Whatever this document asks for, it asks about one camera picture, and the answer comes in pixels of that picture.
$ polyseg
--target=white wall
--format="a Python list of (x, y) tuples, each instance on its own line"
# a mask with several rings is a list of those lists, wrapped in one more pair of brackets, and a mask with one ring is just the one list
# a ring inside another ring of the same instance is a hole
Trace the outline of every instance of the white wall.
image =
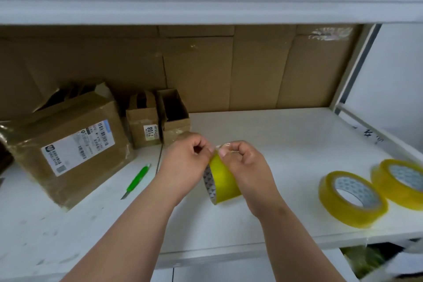
[(346, 103), (423, 151), (423, 24), (383, 24)]

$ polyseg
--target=cardboard wall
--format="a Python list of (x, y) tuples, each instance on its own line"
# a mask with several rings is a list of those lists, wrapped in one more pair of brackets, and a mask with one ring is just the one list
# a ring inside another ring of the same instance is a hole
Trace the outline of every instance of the cardboard wall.
[(104, 79), (120, 103), (177, 88), (189, 112), (325, 107), (360, 25), (0, 26), (0, 120), (60, 85)]

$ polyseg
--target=forearm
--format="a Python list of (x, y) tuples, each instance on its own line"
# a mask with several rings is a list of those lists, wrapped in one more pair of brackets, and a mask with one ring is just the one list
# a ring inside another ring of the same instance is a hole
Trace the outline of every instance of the forearm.
[(153, 180), (62, 281), (150, 281), (174, 205)]
[(345, 282), (285, 203), (260, 223), (277, 282)]

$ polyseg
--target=person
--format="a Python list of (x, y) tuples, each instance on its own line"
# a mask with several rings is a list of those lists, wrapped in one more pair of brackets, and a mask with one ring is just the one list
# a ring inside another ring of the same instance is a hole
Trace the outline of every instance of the person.
[[(167, 221), (201, 180), (213, 153), (195, 133), (169, 146), (151, 183), (62, 282), (150, 281)], [(345, 282), (284, 202), (263, 155), (245, 141), (223, 145), (219, 155), (262, 225), (276, 281)]]

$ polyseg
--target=roll of tape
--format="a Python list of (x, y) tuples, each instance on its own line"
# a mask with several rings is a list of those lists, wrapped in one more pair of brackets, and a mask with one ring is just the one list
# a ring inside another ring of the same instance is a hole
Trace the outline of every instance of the roll of tape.
[(368, 228), (388, 210), (387, 200), (372, 183), (353, 173), (335, 171), (320, 180), (319, 199), (342, 223)]
[(223, 164), (217, 152), (207, 165), (203, 179), (214, 205), (241, 195), (234, 176)]
[(391, 201), (423, 210), (423, 169), (418, 165), (386, 159), (372, 170), (371, 181)]

